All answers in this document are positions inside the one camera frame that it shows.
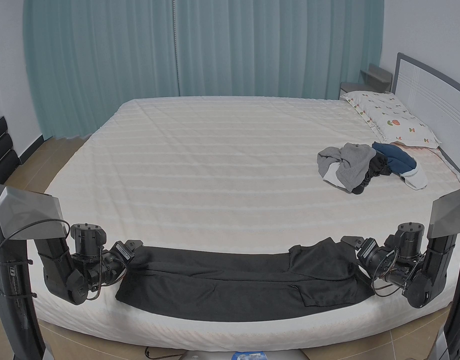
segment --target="gray sweater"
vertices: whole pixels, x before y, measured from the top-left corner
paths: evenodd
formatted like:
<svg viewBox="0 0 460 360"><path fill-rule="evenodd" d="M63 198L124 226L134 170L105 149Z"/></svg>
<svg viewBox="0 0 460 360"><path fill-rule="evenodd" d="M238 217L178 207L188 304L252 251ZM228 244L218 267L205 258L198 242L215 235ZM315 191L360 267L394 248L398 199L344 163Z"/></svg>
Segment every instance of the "gray sweater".
<svg viewBox="0 0 460 360"><path fill-rule="evenodd" d="M324 177L332 163L340 163L336 177L348 191L360 185L377 151L367 144L347 142L343 148L327 147L317 154L318 173Z"/></svg>

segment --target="clothing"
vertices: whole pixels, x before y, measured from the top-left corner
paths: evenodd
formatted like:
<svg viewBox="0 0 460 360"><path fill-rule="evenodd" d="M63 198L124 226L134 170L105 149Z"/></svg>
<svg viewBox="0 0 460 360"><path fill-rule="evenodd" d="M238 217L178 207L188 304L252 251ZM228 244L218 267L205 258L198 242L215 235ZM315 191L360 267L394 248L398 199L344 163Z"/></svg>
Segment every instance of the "clothing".
<svg viewBox="0 0 460 360"><path fill-rule="evenodd" d="M347 142L343 148L327 147L317 154L318 173L324 177L330 165L339 162L335 175L345 189L351 192L365 179L370 160L376 153L375 149L366 144Z"/></svg>
<svg viewBox="0 0 460 360"><path fill-rule="evenodd" d="M332 163L328 167L328 171L323 176L323 180L329 182L339 188L345 188L345 186L341 183L341 181L337 178L337 170L340 167L340 162Z"/></svg>
<svg viewBox="0 0 460 360"><path fill-rule="evenodd" d="M388 165L387 157L384 154L377 152L368 164L368 171L365 174L365 178L358 186L352 189L352 193L360 195L364 191L365 187L370 183L372 177L380 175L389 176L391 174L392 171Z"/></svg>
<svg viewBox="0 0 460 360"><path fill-rule="evenodd" d="M388 166L392 172L400 175L411 189L419 190L427 186L427 175L407 152L393 144L374 142L371 146L388 158Z"/></svg>
<svg viewBox="0 0 460 360"><path fill-rule="evenodd" d="M157 315L223 322L281 320L374 295L355 250L331 238L279 254L146 246L134 253L115 297Z"/></svg>
<svg viewBox="0 0 460 360"><path fill-rule="evenodd" d="M388 166L394 173L400 175L414 170L417 166L416 161L407 152L396 145L374 142L371 147L387 157Z"/></svg>

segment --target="pile of clothes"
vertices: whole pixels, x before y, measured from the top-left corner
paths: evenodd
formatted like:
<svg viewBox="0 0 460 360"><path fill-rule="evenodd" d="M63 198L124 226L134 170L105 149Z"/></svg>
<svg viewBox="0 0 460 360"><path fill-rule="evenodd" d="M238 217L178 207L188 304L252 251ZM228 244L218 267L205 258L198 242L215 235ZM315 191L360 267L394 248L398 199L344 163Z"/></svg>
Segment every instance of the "pile of clothes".
<svg viewBox="0 0 460 360"><path fill-rule="evenodd" d="M317 155L318 173L323 180L360 195L372 177L395 173L412 189L425 188L425 172L408 153L393 144L374 142L343 148L327 147Z"/></svg>

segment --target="black garment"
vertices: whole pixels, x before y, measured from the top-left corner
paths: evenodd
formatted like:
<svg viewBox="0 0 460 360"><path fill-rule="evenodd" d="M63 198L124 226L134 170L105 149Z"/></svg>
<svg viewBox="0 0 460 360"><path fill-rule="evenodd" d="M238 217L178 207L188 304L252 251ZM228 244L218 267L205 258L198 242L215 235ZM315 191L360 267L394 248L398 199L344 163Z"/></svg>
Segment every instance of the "black garment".
<svg viewBox="0 0 460 360"><path fill-rule="evenodd" d="M140 247L116 299L157 315L244 322L311 315L373 294L354 249L327 238L279 254Z"/></svg>
<svg viewBox="0 0 460 360"><path fill-rule="evenodd" d="M355 195L360 195L365 187L370 183L372 177L376 176L390 176L392 174L392 170L389 167L389 160L387 156L383 153L377 151L376 155L370 160L368 164L368 171L365 174L365 178L361 182L360 185L353 188L352 193Z"/></svg>

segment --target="pillow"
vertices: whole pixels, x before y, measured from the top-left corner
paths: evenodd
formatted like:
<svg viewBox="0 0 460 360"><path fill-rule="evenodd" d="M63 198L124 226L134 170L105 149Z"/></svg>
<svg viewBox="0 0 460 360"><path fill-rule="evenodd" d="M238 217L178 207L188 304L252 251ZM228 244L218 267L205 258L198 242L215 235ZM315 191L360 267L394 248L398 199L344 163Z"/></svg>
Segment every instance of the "pillow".
<svg viewBox="0 0 460 360"><path fill-rule="evenodd" d="M353 91L342 95L383 143L407 147L437 148L440 141L432 130L393 93Z"/></svg>

